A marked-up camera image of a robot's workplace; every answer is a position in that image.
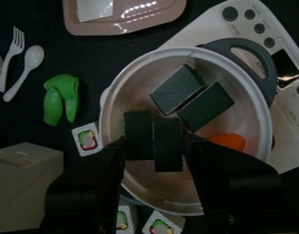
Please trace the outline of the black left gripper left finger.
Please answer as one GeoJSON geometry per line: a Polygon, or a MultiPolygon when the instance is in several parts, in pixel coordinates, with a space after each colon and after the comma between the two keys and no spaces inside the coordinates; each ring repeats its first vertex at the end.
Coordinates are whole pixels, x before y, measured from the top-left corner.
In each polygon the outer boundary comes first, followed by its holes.
{"type": "Polygon", "coordinates": [[[45,195],[41,234],[115,234],[124,160],[120,137],[55,179],[45,195]]]}

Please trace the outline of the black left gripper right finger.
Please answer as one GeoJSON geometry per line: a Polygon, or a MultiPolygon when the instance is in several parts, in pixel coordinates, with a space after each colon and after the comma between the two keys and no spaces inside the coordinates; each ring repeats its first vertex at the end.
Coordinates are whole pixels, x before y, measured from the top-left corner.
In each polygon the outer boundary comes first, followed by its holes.
{"type": "Polygon", "coordinates": [[[184,159],[208,234],[299,234],[299,166],[286,173],[187,134],[184,159]]]}

